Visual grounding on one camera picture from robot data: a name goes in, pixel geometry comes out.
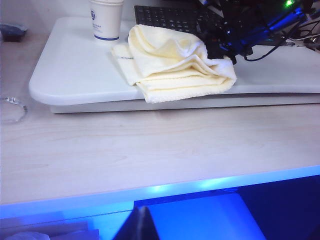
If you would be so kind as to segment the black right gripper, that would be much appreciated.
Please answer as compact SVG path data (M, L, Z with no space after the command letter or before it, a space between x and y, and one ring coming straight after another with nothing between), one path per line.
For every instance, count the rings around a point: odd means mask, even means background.
M266 38L266 15L262 9L227 9L223 17L210 9L198 12L198 37L204 42L208 59L252 54L252 47Z

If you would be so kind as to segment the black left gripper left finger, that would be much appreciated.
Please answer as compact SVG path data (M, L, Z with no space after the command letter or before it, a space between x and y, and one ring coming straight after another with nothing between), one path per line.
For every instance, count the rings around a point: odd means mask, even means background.
M141 240L143 237L144 218L144 207L133 209L113 237L113 240Z

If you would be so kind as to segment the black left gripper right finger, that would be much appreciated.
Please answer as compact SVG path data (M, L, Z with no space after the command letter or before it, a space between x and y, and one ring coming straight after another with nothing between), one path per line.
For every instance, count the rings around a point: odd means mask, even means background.
M142 239L159 240L159 235L148 207L143 207Z

